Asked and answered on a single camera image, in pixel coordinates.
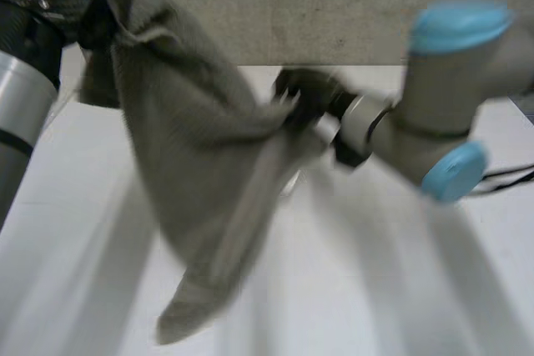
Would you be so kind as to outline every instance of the gray towel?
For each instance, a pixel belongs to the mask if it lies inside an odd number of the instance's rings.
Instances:
[[[188,337],[236,295],[280,192],[325,150],[282,124],[288,104],[259,105],[237,68],[168,0],[108,0],[119,32],[88,64],[82,99],[123,109],[164,236],[187,270],[158,324]]]

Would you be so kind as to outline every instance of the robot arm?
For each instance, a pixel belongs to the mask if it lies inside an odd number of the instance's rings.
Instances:
[[[373,153],[435,200],[456,201],[486,170],[484,148],[469,141],[477,108],[488,98],[534,87],[532,23],[488,0],[436,3],[413,28],[403,96],[395,106],[332,82],[323,83],[326,94],[318,96],[310,71],[302,69],[286,70],[277,93],[300,92],[297,125],[322,113],[340,120],[333,145],[342,163],[355,167]],[[314,110],[307,121],[303,110]]]
[[[57,97],[63,47],[111,38],[101,4],[0,0],[0,229]]]

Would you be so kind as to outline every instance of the white table surface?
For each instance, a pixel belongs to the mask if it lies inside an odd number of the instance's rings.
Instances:
[[[244,68],[269,97],[278,68]],[[395,95],[398,67],[340,68]],[[509,101],[481,110],[492,165],[534,160]],[[0,235],[1,356],[532,355],[534,185],[455,206],[380,161],[325,157],[275,215],[234,305],[193,337],[154,341],[184,266],[160,237],[118,111],[68,103],[34,153]]]

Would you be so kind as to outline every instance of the light blue joint cap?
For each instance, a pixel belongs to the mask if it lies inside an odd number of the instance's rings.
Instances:
[[[421,190],[438,202],[455,202],[480,183],[486,167],[484,147],[478,142],[464,143],[436,163],[423,178]]]
[[[442,54],[473,48],[501,36],[513,14],[495,0],[447,0],[420,13],[411,31],[410,51]]]

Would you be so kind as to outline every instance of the black cable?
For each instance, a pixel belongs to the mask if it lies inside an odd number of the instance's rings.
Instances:
[[[481,190],[481,191],[473,191],[470,193],[469,196],[483,196],[483,195],[489,195],[491,193],[496,193],[500,191],[504,191],[505,189],[515,187],[516,185],[521,185],[524,183],[530,183],[532,180],[534,180],[534,171],[530,172],[529,174],[526,174],[515,181],[512,181],[510,183],[502,183],[500,185],[496,185],[493,188],[487,189],[487,190]]]
[[[532,169],[534,169],[534,164],[529,164],[529,165],[520,166],[520,167],[514,167],[514,168],[506,168],[506,169],[502,169],[502,170],[490,171],[489,173],[484,175],[484,178],[482,179],[482,181],[486,181],[487,179],[491,179],[491,178],[494,178],[494,177],[502,177],[503,175],[511,175],[511,174],[515,174],[515,173],[521,173],[523,171],[532,170]]]

